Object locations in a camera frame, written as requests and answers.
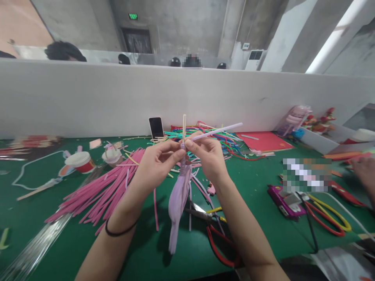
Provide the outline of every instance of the air conditioner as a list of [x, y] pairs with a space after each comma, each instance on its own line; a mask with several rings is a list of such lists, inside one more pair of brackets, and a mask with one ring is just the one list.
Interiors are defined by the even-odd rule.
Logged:
[[249, 59], [247, 60], [246, 68], [247, 71], [257, 71], [264, 50], [251, 50]]

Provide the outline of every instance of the paper cup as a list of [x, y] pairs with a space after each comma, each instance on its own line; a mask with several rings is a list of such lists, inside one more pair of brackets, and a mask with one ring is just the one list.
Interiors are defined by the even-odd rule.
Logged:
[[65, 160], [65, 165], [69, 165], [81, 172], [82, 174], [88, 174], [95, 168], [95, 163], [91, 159], [90, 153], [87, 151], [74, 153]]
[[343, 142], [343, 144], [356, 144], [361, 142], [375, 141], [375, 132], [367, 129], [358, 129], [350, 138]]
[[105, 155], [105, 152], [102, 154], [102, 159], [112, 168], [123, 162], [122, 153], [119, 149], [108, 149], [107, 155]]

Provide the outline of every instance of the purple tool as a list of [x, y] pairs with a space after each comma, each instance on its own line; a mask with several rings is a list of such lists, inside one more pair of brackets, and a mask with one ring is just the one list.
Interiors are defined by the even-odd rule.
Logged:
[[275, 202], [276, 206], [279, 208], [281, 213], [288, 219], [298, 221], [298, 218], [302, 215], [306, 215], [305, 209], [300, 207], [300, 211], [294, 212], [284, 201], [284, 199], [279, 195], [282, 191], [282, 186], [279, 185], [268, 185], [268, 194], [271, 196], [272, 200]]

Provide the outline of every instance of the green exit sign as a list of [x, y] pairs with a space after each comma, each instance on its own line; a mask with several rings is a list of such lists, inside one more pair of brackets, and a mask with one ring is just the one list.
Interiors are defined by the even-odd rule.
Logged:
[[138, 20], [138, 14], [128, 14], [130, 20]]

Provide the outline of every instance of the door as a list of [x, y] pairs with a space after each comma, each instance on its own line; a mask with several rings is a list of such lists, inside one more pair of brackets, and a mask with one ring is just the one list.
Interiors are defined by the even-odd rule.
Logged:
[[150, 32], [146, 29], [121, 28], [129, 53], [152, 53]]

